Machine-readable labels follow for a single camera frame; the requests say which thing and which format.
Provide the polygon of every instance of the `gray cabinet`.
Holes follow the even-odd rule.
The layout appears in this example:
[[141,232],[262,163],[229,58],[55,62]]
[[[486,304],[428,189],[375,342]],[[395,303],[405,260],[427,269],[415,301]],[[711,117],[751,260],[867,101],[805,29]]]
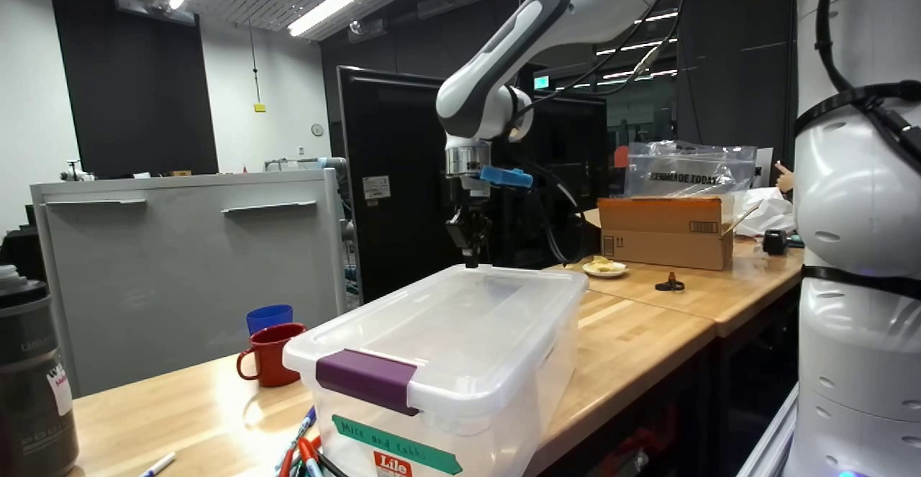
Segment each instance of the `gray cabinet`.
[[242,350],[245,315],[345,311],[335,170],[33,186],[78,395]]

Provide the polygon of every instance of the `wooden workbench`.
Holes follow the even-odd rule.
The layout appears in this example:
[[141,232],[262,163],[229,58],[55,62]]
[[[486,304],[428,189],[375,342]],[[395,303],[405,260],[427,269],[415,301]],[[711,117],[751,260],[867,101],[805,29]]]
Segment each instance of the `wooden workbench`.
[[[713,339],[710,320],[589,291],[579,309],[576,372],[527,475],[547,468]],[[235,360],[76,399],[80,456],[71,477],[135,477],[171,451],[176,461],[163,477],[270,475],[312,399],[299,383],[261,391],[237,376]]]
[[[777,297],[799,283],[803,250],[790,248],[786,256],[768,256],[760,244],[736,239],[732,268],[704,271],[642,263],[626,263],[627,273],[616,279],[590,278],[589,288],[609,296],[624,297],[713,320],[717,336],[730,336],[739,326],[758,315]],[[582,262],[567,270],[582,272]],[[668,280],[674,271],[685,284],[684,291],[658,291],[656,283]]]

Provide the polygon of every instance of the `clear plastic storage bin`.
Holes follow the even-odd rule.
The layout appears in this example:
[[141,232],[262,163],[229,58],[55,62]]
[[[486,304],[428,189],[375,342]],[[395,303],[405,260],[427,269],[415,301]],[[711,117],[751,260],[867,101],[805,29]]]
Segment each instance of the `clear plastic storage bin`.
[[519,477],[576,361],[588,281],[446,268],[287,343],[349,477]]

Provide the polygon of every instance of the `white marker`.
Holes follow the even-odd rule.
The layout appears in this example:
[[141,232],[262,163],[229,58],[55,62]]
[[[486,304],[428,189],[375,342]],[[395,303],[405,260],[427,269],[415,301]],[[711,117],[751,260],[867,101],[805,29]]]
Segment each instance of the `white marker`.
[[157,461],[157,464],[151,466],[151,467],[150,467],[150,470],[145,471],[144,473],[142,473],[142,474],[141,474],[141,477],[154,477],[154,475],[157,475],[157,474],[160,473],[165,467],[167,467],[168,465],[170,465],[170,463],[172,463],[172,461],[174,461],[175,458],[176,458],[176,452],[172,452],[171,454],[167,454],[167,456],[165,456],[164,458],[161,458],[161,460]]

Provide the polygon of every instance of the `blue cup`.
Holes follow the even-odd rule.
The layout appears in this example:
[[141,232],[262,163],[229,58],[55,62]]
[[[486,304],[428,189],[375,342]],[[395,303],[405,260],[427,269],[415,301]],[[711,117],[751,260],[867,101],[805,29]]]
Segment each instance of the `blue cup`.
[[294,322],[294,309],[288,304],[263,306],[246,314],[246,326],[250,329],[250,335],[265,330],[266,327],[289,322]]

